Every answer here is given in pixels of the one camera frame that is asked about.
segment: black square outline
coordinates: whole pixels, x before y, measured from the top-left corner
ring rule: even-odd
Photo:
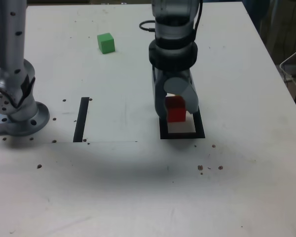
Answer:
[[[171,139],[205,138],[205,132],[204,132],[203,122],[202,122],[199,108],[198,108],[198,111],[193,114],[193,120],[194,120],[195,132],[169,133],[168,122],[166,120],[159,119],[160,139],[171,140]]]

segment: red cube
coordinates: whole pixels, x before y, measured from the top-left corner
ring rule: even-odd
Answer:
[[[168,110],[168,122],[185,122],[185,101],[181,96],[168,96],[165,98]]]

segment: white table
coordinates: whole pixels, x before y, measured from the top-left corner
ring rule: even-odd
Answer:
[[[296,106],[242,3],[204,4],[191,71],[206,139],[160,140],[149,19],[150,5],[28,7],[51,120],[0,136],[0,237],[296,237]],[[117,52],[102,55],[106,32]],[[84,96],[90,145],[72,142]]]

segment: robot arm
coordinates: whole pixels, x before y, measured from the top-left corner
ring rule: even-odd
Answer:
[[[198,97],[190,68],[197,59],[194,40],[202,11],[202,0],[152,0],[155,40],[149,46],[155,109],[167,119],[167,93],[180,95],[188,112],[198,111]],[[194,19],[199,9],[194,29]]]
[[[33,97],[34,67],[24,59],[26,0],[0,0],[0,134],[24,136],[49,120]]]

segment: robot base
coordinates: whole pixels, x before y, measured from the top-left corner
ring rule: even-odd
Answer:
[[[27,136],[45,127],[49,121],[48,108],[40,102],[36,104],[36,115],[22,122],[13,122],[8,116],[0,114],[0,135]]]

